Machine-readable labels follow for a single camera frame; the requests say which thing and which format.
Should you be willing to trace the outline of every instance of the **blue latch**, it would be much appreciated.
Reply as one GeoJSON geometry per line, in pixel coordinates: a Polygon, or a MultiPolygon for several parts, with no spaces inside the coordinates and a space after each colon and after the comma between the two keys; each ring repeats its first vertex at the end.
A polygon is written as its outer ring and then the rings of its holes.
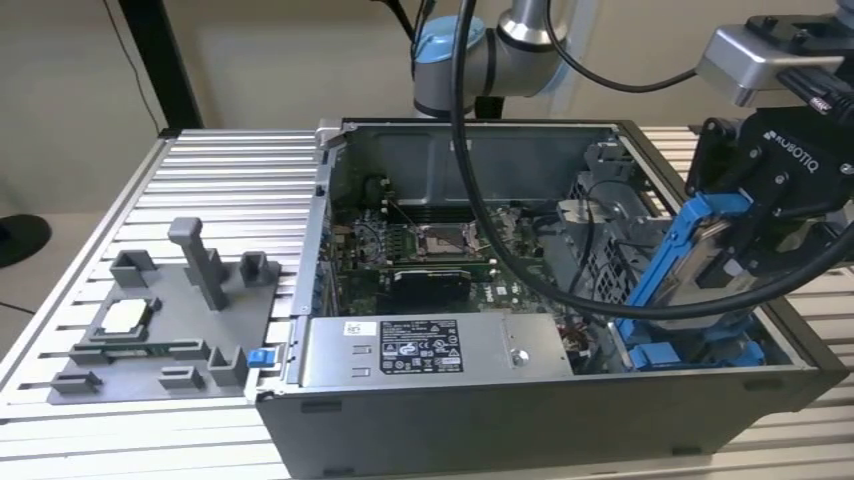
{"type": "Polygon", "coordinates": [[[667,368],[682,363],[682,359],[667,342],[644,343],[628,352],[631,363],[638,370],[667,368]]]}
{"type": "Polygon", "coordinates": [[[274,367],[276,365],[276,351],[267,348],[251,350],[245,363],[249,368],[274,367]]]}

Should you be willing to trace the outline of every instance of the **black cable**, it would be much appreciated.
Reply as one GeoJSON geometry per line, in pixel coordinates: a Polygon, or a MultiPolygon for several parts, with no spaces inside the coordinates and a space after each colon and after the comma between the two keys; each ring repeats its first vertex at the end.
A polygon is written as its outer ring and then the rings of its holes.
{"type": "Polygon", "coordinates": [[[33,312],[28,308],[19,307],[17,305],[12,305],[11,303],[0,302],[0,307],[11,308],[12,310],[17,310],[19,312],[24,312],[24,313],[28,313],[31,315],[36,314],[36,312],[33,312]]]}
{"type": "Polygon", "coordinates": [[[492,252],[499,261],[510,269],[516,279],[534,292],[566,304],[582,312],[596,313],[611,317],[627,317],[650,320],[679,320],[685,318],[719,315],[727,312],[754,307],[793,290],[802,287],[815,277],[825,273],[834,265],[842,261],[847,252],[854,248],[854,223],[849,224],[837,240],[821,251],[818,256],[791,274],[779,277],[769,284],[745,293],[730,297],[709,300],[686,305],[672,305],[667,307],[634,307],[596,302],[576,295],[568,294],[543,282],[535,275],[528,273],[519,259],[512,255],[507,246],[502,242],[495,226],[490,222],[490,214],[480,195],[480,188],[474,175],[471,159],[468,155],[468,145],[466,144],[466,113],[464,113],[464,75],[466,75],[466,48],[468,29],[474,17],[476,0],[462,0],[460,14],[456,20],[456,31],[454,33],[454,54],[451,57],[451,140],[454,142],[454,154],[456,156],[460,177],[466,187],[466,194],[475,218],[479,224],[479,232],[486,237],[492,246],[492,252]]]}
{"type": "Polygon", "coordinates": [[[548,40],[551,41],[552,46],[555,47],[555,52],[558,56],[563,59],[563,61],[575,69],[578,73],[580,73],[587,79],[607,87],[612,90],[624,92],[624,93],[650,93],[658,90],[663,90],[667,87],[672,87],[674,85],[685,82],[694,76],[697,76],[697,71],[694,69],[682,72],[672,78],[663,80],[658,83],[652,83],[650,85],[627,85],[624,83],[615,82],[614,80],[608,80],[600,75],[596,75],[591,70],[584,67],[570,52],[566,51],[560,40],[558,39],[558,34],[555,33],[555,26],[551,23],[551,0],[546,0],[546,33],[548,34],[548,40]]]}
{"type": "Polygon", "coordinates": [[[112,31],[116,33],[116,39],[119,39],[119,46],[121,46],[121,52],[124,53],[124,58],[127,59],[128,64],[131,65],[131,69],[133,70],[133,78],[136,79],[136,90],[139,91],[139,96],[143,99],[143,105],[145,105],[145,111],[148,112],[151,123],[155,124],[155,132],[160,134],[160,125],[157,124],[157,119],[155,118],[155,114],[151,111],[151,105],[148,105],[148,99],[145,98],[145,92],[143,90],[143,81],[139,77],[139,70],[136,69],[133,60],[131,59],[128,48],[124,45],[124,40],[121,39],[121,33],[119,32],[116,19],[112,16],[112,10],[109,9],[109,4],[107,3],[107,0],[101,0],[101,3],[104,4],[104,9],[107,10],[107,16],[109,17],[109,24],[112,25],[112,31]]]}
{"type": "Polygon", "coordinates": [[[422,43],[422,34],[424,33],[424,24],[427,23],[428,0],[422,0],[418,4],[418,12],[415,13],[415,33],[412,34],[412,43],[410,43],[410,73],[415,77],[415,54],[418,53],[418,44],[422,43]]]}

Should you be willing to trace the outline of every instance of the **blue tab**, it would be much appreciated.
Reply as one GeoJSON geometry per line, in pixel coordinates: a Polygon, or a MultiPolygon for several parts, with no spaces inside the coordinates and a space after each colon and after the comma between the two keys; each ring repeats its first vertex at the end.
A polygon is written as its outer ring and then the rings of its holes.
{"type": "Polygon", "coordinates": [[[734,367],[757,367],[765,363],[765,352],[754,341],[745,344],[739,357],[731,361],[734,367]]]}
{"type": "Polygon", "coordinates": [[[672,345],[667,342],[638,345],[628,352],[628,356],[638,370],[650,370],[682,363],[682,359],[672,349],[672,345]]]}
{"type": "Polygon", "coordinates": [[[276,365],[276,351],[266,348],[251,350],[245,363],[249,368],[274,367],[276,365]]]}

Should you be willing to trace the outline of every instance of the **black stand pole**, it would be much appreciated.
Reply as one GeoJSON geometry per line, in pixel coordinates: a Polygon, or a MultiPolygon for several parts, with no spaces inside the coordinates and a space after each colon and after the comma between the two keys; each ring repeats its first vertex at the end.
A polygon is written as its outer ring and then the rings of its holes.
{"type": "Polygon", "coordinates": [[[163,0],[119,5],[169,128],[204,128],[163,0]]]}

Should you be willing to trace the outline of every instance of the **white component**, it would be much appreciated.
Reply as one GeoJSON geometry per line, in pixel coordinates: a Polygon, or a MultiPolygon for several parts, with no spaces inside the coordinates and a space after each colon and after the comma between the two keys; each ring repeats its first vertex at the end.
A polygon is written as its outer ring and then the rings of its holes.
{"type": "Polygon", "coordinates": [[[376,322],[344,322],[346,337],[375,337],[376,322]]]}
{"type": "Polygon", "coordinates": [[[119,300],[107,310],[107,315],[101,322],[104,333],[129,332],[139,325],[147,313],[148,302],[144,299],[119,300]]]}

